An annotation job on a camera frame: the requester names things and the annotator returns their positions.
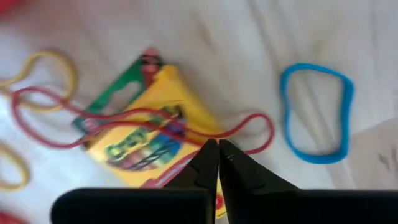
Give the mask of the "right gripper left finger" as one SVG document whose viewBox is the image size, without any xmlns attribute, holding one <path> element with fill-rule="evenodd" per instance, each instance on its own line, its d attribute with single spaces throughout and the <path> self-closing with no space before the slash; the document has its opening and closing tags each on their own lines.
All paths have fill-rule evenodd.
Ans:
<svg viewBox="0 0 398 224">
<path fill-rule="evenodd" d="M 220 150 L 208 140 L 160 189 L 82 188 L 54 202 L 52 224 L 215 224 Z"/>
</svg>

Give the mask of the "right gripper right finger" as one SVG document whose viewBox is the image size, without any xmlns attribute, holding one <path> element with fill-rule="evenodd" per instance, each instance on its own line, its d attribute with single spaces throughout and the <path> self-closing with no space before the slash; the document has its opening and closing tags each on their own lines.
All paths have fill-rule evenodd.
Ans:
<svg viewBox="0 0 398 224">
<path fill-rule="evenodd" d="M 230 224 L 398 224 L 398 191 L 300 189 L 220 140 Z"/>
</svg>

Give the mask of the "yellow rubber band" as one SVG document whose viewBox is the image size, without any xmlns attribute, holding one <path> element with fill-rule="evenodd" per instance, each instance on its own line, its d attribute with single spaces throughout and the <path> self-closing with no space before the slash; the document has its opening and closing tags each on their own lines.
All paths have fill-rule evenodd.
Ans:
<svg viewBox="0 0 398 224">
<path fill-rule="evenodd" d="M 67 89 L 65 91 L 63 99 L 70 101 L 71 98 L 74 96 L 77 88 L 76 68 L 68 57 L 60 52 L 53 50 L 43 50 L 31 54 L 23 63 L 21 70 L 17 72 L 16 75 L 6 80 L 0 80 L 0 96 L 11 99 L 12 91 L 9 89 L 9 86 L 27 78 L 33 70 L 35 64 L 39 61 L 40 58 L 43 57 L 49 57 L 54 59 L 59 64 L 60 68 L 64 70 L 65 80 L 67 82 Z"/>
<path fill-rule="evenodd" d="M 0 142 L 0 155 L 7 157 L 16 166 L 22 178 L 19 183 L 10 183 L 0 179 L 0 190 L 10 192 L 23 189 L 30 181 L 30 170 L 25 160 L 2 142 Z"/>
</svg>

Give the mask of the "blue rubber band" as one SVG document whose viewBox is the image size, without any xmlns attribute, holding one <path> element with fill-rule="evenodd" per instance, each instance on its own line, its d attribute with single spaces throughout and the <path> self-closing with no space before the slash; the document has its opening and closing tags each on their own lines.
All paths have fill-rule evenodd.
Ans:
<svg viewBox="0 0 398 224">
<path fill-rule="evenodd" d="M 290 114 L 291 114 L 291 104 L 289 100 L 289 78 L 295 73 L 303 70 L 312 70 L 320 73 L 325 73 L 327 75 L 334 76 L 341 80 L 343 86 L 343 92 L 341 94 L 340 101 L 340 128 L 341 128 L 341 139 L 339 147 L 327 155 L 314 155 L 307 154 L 299 150 L 294 146 L 290 134 Z M 312 63 L 296 63 L 287 67 L 280 75 L 280 97 L 284 107 L 284 118 L 282 122 L 284 139 L 290 148 L 290 150 L 301 160 L 311 163 L 311 164 L 334 164 L 342 161 L 346 158 L 349 153 L 350 145 L 350 122 L 351 122 L 351 107 L 354 101 L 355 87 L 353 81 L 347 76 L 340 72 L 326 68 L 320 65 L 315 65 Z"/>
</svg>

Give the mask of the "thin red rubber band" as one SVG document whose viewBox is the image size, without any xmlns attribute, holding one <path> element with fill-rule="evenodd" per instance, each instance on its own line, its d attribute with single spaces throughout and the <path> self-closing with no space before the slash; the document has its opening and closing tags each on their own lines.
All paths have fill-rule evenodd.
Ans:
<svg viewBox="0 0 398 224">
<path fill-rule="evenodd" d="M 55 141 L 51 141 L 49 139 L 45 139 L 43 136 L 41 136 L 39 133 L 37 133 L 33 128 L 31 128 L 22 118 L 21 112 L 19 110 L 19 105 L 21 103 L 21 95 L 26 92 L 41 93 L 41 94 L 55 100 L 61 108 L 65 108 L 71 112 L 74 112 L 83 118 L 98 120 L 101 122 L 101 124 L 98 125 L 97 127 L 95 127 L 93 130 L 91 130 L 86 136 L 82 137 L 81 139 L 79 139 L 73 143 L 68 143 L 68 144 L 58 143 Z M 145 127 L 145 128 L 151 129 L 151 130 L 159 131 L 160 133 L 165 134 L 165 135 L 171 137 L 172 139 L 179 140 L 179 141 L 183 140 L 182 137 L 168 132 L 161 126 L 147 124 L 147 123 L 140 122 L 140 121 L 133 121 L 130 119 L 130 116 L 135 115 L 135 114 L 143 114 L 143 113 L 157 114 L 157 115 L 163 117 L 165 120 L 167 120 L 171 124 L 174 124 L 176 126 L 182 126 L 181 123 L 179 123 L 176 119 L 174 119 L 170 115 L 164 113 L 163 111 L 157 111 L 157 110 L 153 110 L 153 109 L 149 109 L 149 108 L 134 108 L 131 110 L 123 111 L 121 113 L 112 114 L 112 115 L 94 114 L 94 113 L 89 113 L 87 111 L 81 110 L 79 107 L 69 103 L 67 100 L 64 100 L 61 96 L 57 95 L 56 93 L 54 93 L 48 89 L 39 88 L 39 87 L 27 87 L 27 88 L 23 88 L 23 89 L 15 91 L 11 96 L 11 108 L 12 108 L 12 113 L 13 113 L 13 117 L 14 117 L 15 121 L 21 127 L 21 129 L 24 130 L 24 132 L 27 135 L 29 135 L 30 137 L 34 138 L 35 140 L 37 140 L 38 142 L 40 142 L 42 144 L 45 144 L 49 147 L 53 147 L 53 148 L 57 148 L 57 149 L 71 149 L 73 147 L 80 146 L 80 145 L 92 140 L 100 133 L 107 131 L 111 128 L 131 127 L 131 126 Z M 221 133 L 218 133 L 218 134 L 202 134 L 202 133 L 195 131 L 193 129 L 190 129 L 186 126 L 182 127 L 182 128 L 184 131 L 186 131 L 187 133 L 192 133 L 194 136 L 203 136 L 204 138 L 206 138 L 206 141 L 208 139 L 225 139 L 227 137 L 230 137 L 230 136 L 236 134 L 238 131 L 240 131 L 240 129 L 242 129 L 246 124 L 248 124 L 248 122 L 250 122 L 251 120 L 256 119 L 256 118 L 261 118 L 265 121 L 266 126 L 268 127 L 268 130 L 269 130 L 269 136 L 263 145 L 259 146 L 256 149 L 251 149 L 251 150 L 247 151 L 247 154 L 251 155 L 251 154 L 260 153 L 263 150 L 267 149 L 271 145 L 272 141 L 274 140 L 274 136 L 275 136 L 274 124 L 273 124 L 272 120 L 270 119 L 270 117 L 268 117 L 268 115 L 266 115 L 264 113 L 250 114 L 247 117 L 245 117 L 242 121 L 240 121 L 232 129 L 230 129 L 228 131 L 222 131 Z"/>
</svg>

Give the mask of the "yellow Crayola crayon box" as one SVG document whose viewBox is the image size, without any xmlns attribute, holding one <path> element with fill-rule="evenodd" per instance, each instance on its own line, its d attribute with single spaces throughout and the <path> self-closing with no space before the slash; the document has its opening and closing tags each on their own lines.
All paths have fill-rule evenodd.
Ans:
<svg viewBox="0 0 398 224">
<path fill-rule="evenodd" d="M 206 142 L 187 133 L 222 130 L 216 119 L 181 81 L 178 68 L 166 65 L 158 51 L 148 48 L 87 107 L 94 114 L 111 115 L 134 108 L 163 111 L 182 126 L 157 114 L 135 114 L 133 121 L 161 126 L 182 141 L 140 126 L 111 128 L 85 143 L 86 153 L 129 187 L 155 188 L 170 182 Z"/>
</svg>

